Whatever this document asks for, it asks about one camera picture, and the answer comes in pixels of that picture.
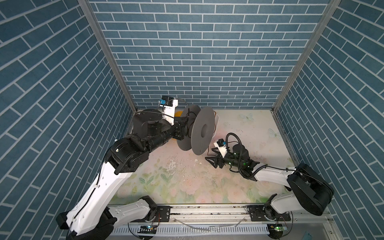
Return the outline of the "grey perforated cable spool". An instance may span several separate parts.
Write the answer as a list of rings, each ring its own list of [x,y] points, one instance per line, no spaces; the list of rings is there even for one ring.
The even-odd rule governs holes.
[[[188,134],[183,140],[177,140],[178,146],[183,151],[192,150],[195,155],[202,155],[209,147],[215,130],[215,113],[211,107],[200,108],[191,105],[185,108],[182,117],[186,117],[188,110]]]

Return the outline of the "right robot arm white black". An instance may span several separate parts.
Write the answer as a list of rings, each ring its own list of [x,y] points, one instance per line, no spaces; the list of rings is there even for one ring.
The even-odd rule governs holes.
[[[300,210],[321,216],[335,194],[334,189],[307,164],[287,168],[262,164],[252,160],[242,144],[234,145],[231,151],[225,144],[215,145],[212,152],[205,159],[214,168],[229,165],[237,168],[237,173],[246,180],[275,183],[287,189],[287,194],[272,194],[264,204],[262,210],[270,221]]]

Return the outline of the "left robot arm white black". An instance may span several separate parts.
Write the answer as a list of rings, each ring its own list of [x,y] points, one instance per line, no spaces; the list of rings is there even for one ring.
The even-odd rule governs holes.
[[[170,139],[182,140],[187,135],[189,115],[170,116],[172,124],[166,117],[155,109],[133,116],[131,134],[107,150],[100,172],[82,199],[72,210],[57,216],[60,229],[68,230],[68,240],[105,240],[121,225],[136,220],[151,223],[158,218],[158,206],[149,196],[117,208],[109,208],[108,204],[150,153]]]

